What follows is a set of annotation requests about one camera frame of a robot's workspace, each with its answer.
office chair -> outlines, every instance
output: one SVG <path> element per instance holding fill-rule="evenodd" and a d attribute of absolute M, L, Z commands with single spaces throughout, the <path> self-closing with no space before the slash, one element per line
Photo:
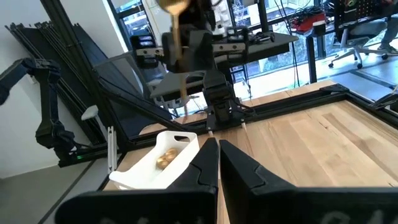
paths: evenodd
<path fill-rule="evenodd" d="M 344 54 L 337 56 L 334 58 L 330 64 L 329 68 L 333 68 L 333 62 L 340 60 L 342 58 L 348 57 L 350 55 L 354 55 L 354 59 L 358 60 L 358 64 L 356 65 L 358 68 L 362 68 L 362 58 L 360 53 L 365 53 L 366 55 L 369 55 L 370 53 L 374 54 L 381 54 L 381 58 L 383 60 L 386 60 L 388 58 L 388 55 L 385 54 L 385 51 L 383 50 L 371 50 L 368 48 L 364 48 L 364 45 L 372 38 L 374 38 L 377 35 L 374 34 L 368 34 L 368 35 L 351 35 L 349 34 L 349 30 L 345 29 L 343 31 L 343 35 L 341 37 L 340 45 L 338 45 L 339 48 L 341 49 L 349 49 L 347 52 Z"/>

gray floor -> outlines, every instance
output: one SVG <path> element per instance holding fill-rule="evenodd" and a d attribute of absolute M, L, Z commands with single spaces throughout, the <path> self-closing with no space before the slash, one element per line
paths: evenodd
<path fill-rule="evenodd" d="M 343 66 L 345 69 L 343 72 L 347 71 L 347 73 L 331 79 L 372 100 L 377 100 L 391 92 L 388 87 L 355 74 L 352 72 L 352 65 L 348 66 L 351 69 L 347 70 Z M 398 60 L 391 60 L 378 65 L 372 63 L 368 67 L 364 63 L 362 70 L 355 71 L 395 85 L 398 83 L 398 76 L 395 73 L 397 67 Z M 336 71 L 335 73 L 342 72 L 336 66 L 333 70 Z M 106 159 L 97 160 L 89 169 L 87 169 L 88 165 L 88 163 L 78 164 L 62 169 L 50 167 L 0 180 L 0 223 L 38 223 L 40 220 L 45 224 L 54 223 L 54 213 L 47 212 L 60 197 L 66 195 L 64 200 L 67 200 L 83 192 L 96 190 L 106 177 Z M 80 181 L 70 188 L 80 176 Z"/>

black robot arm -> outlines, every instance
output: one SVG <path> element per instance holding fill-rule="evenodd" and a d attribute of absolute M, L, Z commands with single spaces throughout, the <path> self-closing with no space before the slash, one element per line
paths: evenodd
<path fill-rule="evenodd" d="M 78 145 L 73 140 L 75 135 L 66 131 L 58 118 L 57 82 L 61 77 L 58 63 L 32 58 L 16 60 L 0 74 L 0 105 L 6 102 L 11 88 L 25 74 L 32 75 L 40 83 L 42 122 L 36 130 L 36 141 L 48 149 L 54 148 L 61 161 L 68 160 Z"/>

white tray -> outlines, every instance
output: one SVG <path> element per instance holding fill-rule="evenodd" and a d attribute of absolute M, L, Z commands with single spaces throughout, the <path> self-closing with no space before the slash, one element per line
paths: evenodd
<path fill-rule="evenodd" d="M 187 137 L 189 142 L 177 141 L 175 136 Z M 172 147 L 178 149 L 178 156 L 164 170 L 157 168 L 156 160 Z M 198 136 L 195 133 L 163 131 L 156 137 L 156 146 L 136 165 L 126 172 L 112 172 L 109 179 L 122 190 L 166 189 L 187 169 L 198 151 Z"/>

floor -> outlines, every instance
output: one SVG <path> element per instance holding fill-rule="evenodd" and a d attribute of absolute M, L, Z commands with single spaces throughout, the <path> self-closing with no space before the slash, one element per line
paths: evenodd
<path fill-rule="evenodd" d="M 335 62 L 334 68 L 328 68 L 331 58 L 317 62 L 318 79 L 330 78 L 369 99 L 377 100 L 391 92 L 398 83 L 395 70 L 398 57 L 382 61 L 380 56 L 363 55 L 361 70 L 356 69 L 353 58 Z M 298 67 L 300 83 L 306 83 L 308 65 Z M 268 95 L 282 91 L 286 86 L 294 85 L 292 68 L 257 77 L 250 80 L 252 97 Z M 237 96 L 249 98 L 247 88 L 242 83 L 234 86 Z M 205 102 L 202 96 L 191 100 L 191 111 L 202 110 Z M 106 159 L 78 164 L 71 167 L 47 169 L 30 172 L 0 180 L 0 223 L 53 223 L 54 211 L 59 202 L 83 192 L 96 190 L 107 173 Z"/>

